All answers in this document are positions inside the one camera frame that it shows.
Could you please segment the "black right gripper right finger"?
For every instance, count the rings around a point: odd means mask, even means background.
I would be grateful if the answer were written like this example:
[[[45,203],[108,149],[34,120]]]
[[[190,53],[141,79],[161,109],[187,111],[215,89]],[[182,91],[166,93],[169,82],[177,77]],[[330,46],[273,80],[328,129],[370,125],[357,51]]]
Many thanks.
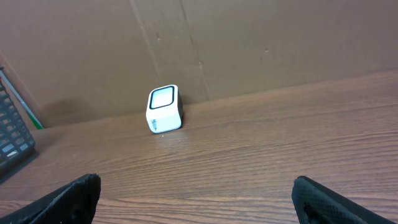
[[[306,176],[294,180],[292,201],[300,224],[394,224]]]

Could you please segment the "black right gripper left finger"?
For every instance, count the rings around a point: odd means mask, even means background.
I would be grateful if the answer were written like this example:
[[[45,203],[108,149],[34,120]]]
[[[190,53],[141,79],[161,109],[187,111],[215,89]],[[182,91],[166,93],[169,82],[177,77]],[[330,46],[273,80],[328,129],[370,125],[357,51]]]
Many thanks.
[[[86,174],[1,218],[3,224],[91,224],[101,193],[101,178]]]

